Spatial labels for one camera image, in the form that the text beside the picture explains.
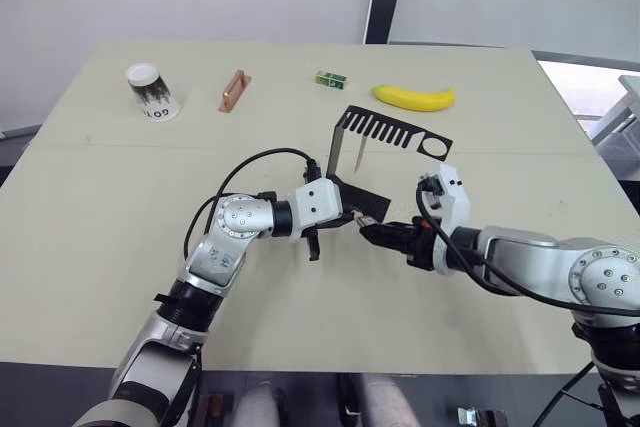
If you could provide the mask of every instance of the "table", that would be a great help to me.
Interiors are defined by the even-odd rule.
[[[152,124],[130,104],[125,68],[156,62],[182,96]],[[253,77],[231,114],[217,112],[235,69]],[[313,82],[346,75],[345,91]],[[405,112],[369,89],[449,84],[450,110]],[[454,140],[471,225],[561,238],[592,236],[640,251],[640,220],[530,53],[517,50],[247,44],[102,43],[0,190],[0,360],[113,367],[157,292],[181,265],[184,231],[226,173],[257,150],[301,148],[326,164],[349,104]],[[347,140],[338,173],[392,199],[406,220],[417,177],[435,161],[369,142],[357,174]],[[234,189],[300,185],[303,165],[273,158]],[[207,369],[518,374],[576,371],[589,349],[571,316],[528,299],[490,296],[463,275],[413,269],[368,245],[353,225],[306,244],[256,242],[211,329]]]

